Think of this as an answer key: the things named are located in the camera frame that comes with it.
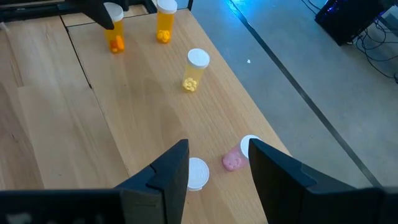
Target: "black computer tower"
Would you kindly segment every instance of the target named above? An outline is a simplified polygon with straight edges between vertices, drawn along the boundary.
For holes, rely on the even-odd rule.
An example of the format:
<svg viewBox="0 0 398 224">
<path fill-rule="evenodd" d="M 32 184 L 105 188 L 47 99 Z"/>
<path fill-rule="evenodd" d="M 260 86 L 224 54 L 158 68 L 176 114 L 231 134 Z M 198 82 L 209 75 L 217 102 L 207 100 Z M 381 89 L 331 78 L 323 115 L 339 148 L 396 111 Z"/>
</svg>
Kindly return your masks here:
<svg viewBox="0 0 398 224">
<path fill-rule="evenodd" d="M 315 21 L 342 45 L 352 41 L 393 4 L 394 0 L 329 0 Z"/>
</svg>

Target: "concrete floor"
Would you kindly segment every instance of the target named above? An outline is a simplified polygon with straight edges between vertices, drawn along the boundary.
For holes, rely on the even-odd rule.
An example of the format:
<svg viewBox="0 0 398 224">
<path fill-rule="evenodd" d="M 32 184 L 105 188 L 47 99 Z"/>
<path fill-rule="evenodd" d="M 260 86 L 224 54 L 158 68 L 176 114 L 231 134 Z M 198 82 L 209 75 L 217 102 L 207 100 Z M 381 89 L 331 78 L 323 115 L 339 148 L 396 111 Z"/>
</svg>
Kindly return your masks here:
<svg viewBox="0 0 398 224">
<path fill-rule="evenodd" d="M 370 186 L 227 3 L 196 0 L 192 12 L 287 149 L 338 180 Z M 377 73 L 355 46 L 337 46 L 301 1 L 234 3 L 376 179 L 398 185 L 398 85 Z M 383 50 L 373 54 L 384 58 Z M 398 71 L 394 63 L 380 66 Z"/>
</svg>

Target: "white bottle cap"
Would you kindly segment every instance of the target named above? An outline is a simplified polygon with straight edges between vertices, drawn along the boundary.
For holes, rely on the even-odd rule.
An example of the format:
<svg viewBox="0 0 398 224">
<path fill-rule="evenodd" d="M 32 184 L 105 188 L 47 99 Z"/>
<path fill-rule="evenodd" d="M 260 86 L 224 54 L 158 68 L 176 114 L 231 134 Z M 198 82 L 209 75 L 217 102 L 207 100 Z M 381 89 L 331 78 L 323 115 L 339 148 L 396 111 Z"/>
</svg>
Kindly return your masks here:
<svg viewBox="0 0 398 224">
<path fill-rule="evenodd" d="M 188 52 L 188 63 L 197 69 L 205 69 L 210 63 L 210 56 L 202 49 L 191 49 Z"/>
<path fill-rule="evenodd" d="M 188 190 L 197 191 L 209 180 L 210 172 L 206 162 L 199 158 L 189 158 Z"/>
<path fill-rule="evenodd" d="M 123 19 L 123 8 L 120 5 L 113 2 L 105 2 L 104 6 L 113 22 Z"/>
<path fill-rule="evenodd" d="M 164 14 L 177 12 L 177 2 L 174 0 L 157 0 L 157 10 Z"/>
<path fill-rule="evenodd" d="M 249 159 L 249 140 L 252 138 L 261 140 L 259 137 L 252 134 L 243 137 L 241 140 L 241 152 L 247 159 Z"/>
</svg>

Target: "yellow pill bottle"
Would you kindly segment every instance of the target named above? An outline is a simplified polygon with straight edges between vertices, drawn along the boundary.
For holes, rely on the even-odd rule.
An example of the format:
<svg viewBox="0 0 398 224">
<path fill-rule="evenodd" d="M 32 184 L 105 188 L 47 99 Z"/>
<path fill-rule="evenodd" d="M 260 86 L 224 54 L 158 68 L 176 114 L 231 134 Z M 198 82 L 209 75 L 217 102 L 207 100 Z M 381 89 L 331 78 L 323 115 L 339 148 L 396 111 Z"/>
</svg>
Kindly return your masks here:
<svg viewBox="0 0 398 224">
<path fill-rule="evenodd" d="M 172 40 L 174 14 L 177 12 L 177 2 L 174 0 L 157 1 L 156 39 L 167 44 Z"/>
<path fill-rule="evenodd" d="M 113 2 L 105 2 L 104 6 L 114 24 L 113 30 L 105 30 L 105 39 L 112 53 L 121 53 L 124 51 L 123 8 Z"/>
<path fill-rule="evenodd" d="M 184 90 L 194 92 L 198 88 L 205 68 L 210 63 L 210 56 L 202 49 L 191 49 L 188 52 L 187 62 L 182 87 Z"/>
</svg>

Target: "plastic container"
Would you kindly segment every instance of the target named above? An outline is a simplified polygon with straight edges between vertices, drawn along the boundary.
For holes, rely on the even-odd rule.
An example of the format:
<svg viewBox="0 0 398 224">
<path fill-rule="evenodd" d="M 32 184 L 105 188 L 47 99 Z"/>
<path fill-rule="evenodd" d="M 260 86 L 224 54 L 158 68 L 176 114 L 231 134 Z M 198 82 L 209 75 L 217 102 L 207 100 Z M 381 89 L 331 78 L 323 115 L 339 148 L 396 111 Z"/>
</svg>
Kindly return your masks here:
<svg viewBox="0 0 398 224">
<path fill-rule="evenodd" d="M 205 186 L 210 176 L 209 167 L 206 162 L 193 157 L 189 158 L 188 190 L 198 191 Z"/>
<path fill-rule="evenodd" d="M 105 30 L 105 39 L 108 42 L 109 50 L 116 54 L 124 51 L 123 36 L 123 8 L 113 2 L 104 3 L 106 10 L 114 24 L 113 30 Z"/>
<path fill-rule="evenodd" d="M 205 68 L 210 63 L 210 56 L 202 49 L 191 49 L 188 52 L 187 60 L 182 87 L 184 90 L 194 92 L 198 88 Z"/>
<path fill-rule="evenodd" d="M 247 135 L 223 156 L 223 166 L 226 170 L 235 171 L 249 164 L 249 140 L 252 138 L 260 139 L 251 134 Z"/>
<path fill-rule="evenodd" d="M 177 2 L 174 0 L 157 1 L 156 39 L 166 44 L 172 40 L 174 13 L 177 12 Z"/>
</svg>

